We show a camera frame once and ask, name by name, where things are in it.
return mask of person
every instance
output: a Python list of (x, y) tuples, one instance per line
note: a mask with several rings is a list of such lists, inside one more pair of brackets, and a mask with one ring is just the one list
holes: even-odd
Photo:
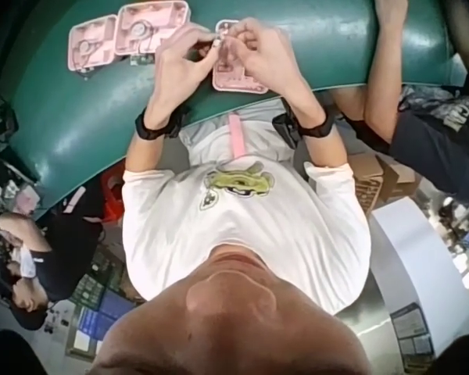
[[(203, 59), (185, 58), (209, 42)], [(239, 60), (292, 107), (314, 188), (271, 123), (283, 111), (275, 102), (183, 129), (191, 169), (157, 169), (174, 110), (219, 59)], [(111, 328), (91, 374), (369, 373), (359, 339), (334, 317), (365, 284), (367, 219), (333, 117), (282, 30), (246, 19), (220, 41), (190, 23), (165, 40), (124, 181), (127, 269), (147, 302)]]
[(376, 1), (377, 51), (366, 87), (331, 91), (357, 137), (426, 177), (440, 191), (469, 202), (469, 10), (445, 0), (449, 29), (468, 75), (464, 87), (402, 88), (403, 24), (408, 1)]
[(69, 298), (91, 264), (102, 233), (104, 197), (98, 178), (82, 189), (75, 210), (54, 215), (45, 235), (30, 217), (0, 212), (0, 233), (21, 252), (29, 252), (29, 257), (20, 258), (28, 264), (27, 271), (22, 263), (7, 265), (14, 277), (9, 306), (27, 330), (41, 328), (49, 306)]

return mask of pink plastic housing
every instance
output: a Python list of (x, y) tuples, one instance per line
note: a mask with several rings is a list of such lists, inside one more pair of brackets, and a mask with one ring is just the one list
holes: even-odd
[(85, 71), (112, 63), (115, 55), (116, 16), (111, 14), (71, 28), (68, 69)]
[[(216, 32), (221, 39), (237, 20), (221, 20), (216, 25)], [(213, 68), (212, 85), (218, 91), (247, 92), (250, 94), (266, 94), (267, 87), (257, 82), (245, 72), (243, 65), (235, 60), (220, 60)]]
[(155, 53), (162, 40), (189, 21), (187, 2), (140, 2), (118, 12), (115, 53), (146, 55)]

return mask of graphic print on shirt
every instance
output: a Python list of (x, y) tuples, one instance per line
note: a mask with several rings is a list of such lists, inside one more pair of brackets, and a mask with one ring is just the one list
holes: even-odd
[(469, 96), (455, 97), (440, 87), (405, 86), (402, 97), (400, 112), (429, 114), (457, 133), (469, 118)]
[(255, 162), (246, 170), (217, 168), (208, 173), (204, 180), (207, 192), (200, 209), (206, 210), (216, 205), (219, 200), (218, 191), (226, 191), (240, 198), (268, 195), (274, 186), (274, 177), (263, 169), (261, 162)]

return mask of green workbench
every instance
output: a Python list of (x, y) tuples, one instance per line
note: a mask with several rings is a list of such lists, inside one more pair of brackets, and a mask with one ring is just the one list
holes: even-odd
[[(130, 66), (124, 60), (89, 80), (66, 67), (70, 28), (117, 13), (128, 2), (61, 0), (57, 8), (52, 3), (40, 1), (29, 15), (27, 27), (41, 25), (43, 34), (30, 43), (33, 51), (24, 52), (28, 58), (20, 77), (9, 69), (16, 80), (11, 96), (20, 122), (11, 145), (38, 175), (44, 208), (124, 157), (134, 118), (153, 88), (153, 66)], [(206, 27), (214, 28), (221, 19), (254, 16), (287, 30), (300, 68), (315, 90), (367, 80), (377, 36), (373, 0), (190, 0), (189, 5), (192, 21)], [(14, 45), (11, 55), (18, 48), (25, 49)], [(403, 52), (405, 82), (451, 84), (461, 79), (461, 68), (450, 58), (438, 0), (410, 2)], [(15, 59), (20, 61), (17, 52)], [(7, 76), (5, 69), (0, 85), (7, 86)], [(207, 81), (191, 99), (191, 124), (271, 97), (220, 93)]]

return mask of red object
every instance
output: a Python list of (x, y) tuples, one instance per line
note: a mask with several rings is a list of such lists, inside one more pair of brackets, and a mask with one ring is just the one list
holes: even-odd
[(103, 223), (116, 223), (124, 215), (125, 208), (122, 200), (124, 172), (125, 160), (122, 160), (105, 170), (101, 175), (102, 191), (106, 200)]

